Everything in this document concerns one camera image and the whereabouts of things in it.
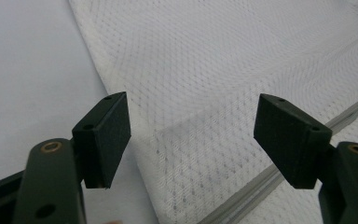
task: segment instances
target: white mesh fabric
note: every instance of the white mesh fabric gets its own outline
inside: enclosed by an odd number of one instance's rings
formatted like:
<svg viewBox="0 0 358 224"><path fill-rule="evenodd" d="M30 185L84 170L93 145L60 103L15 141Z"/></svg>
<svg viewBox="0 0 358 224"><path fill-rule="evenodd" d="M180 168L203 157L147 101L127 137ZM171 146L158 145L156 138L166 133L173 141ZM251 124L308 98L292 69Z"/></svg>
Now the white mesh fabric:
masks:
<svg viewBox="0 0 358 224"><path fill-rule="evenodd" d="M345 141L358 143L358 118L334 135L331 144L336 147ZM318 182L315 189L294 189L283 181L241 223L322 223L318 200L320 186Z"/></svg>
<svg viewBox="0 0 358 224"><path fill-rule="evenodd" d="M130 99L161 223L197 223L270 165L260 92L321 122L358 101L358 3L71 0L109 93Z"/></svg>

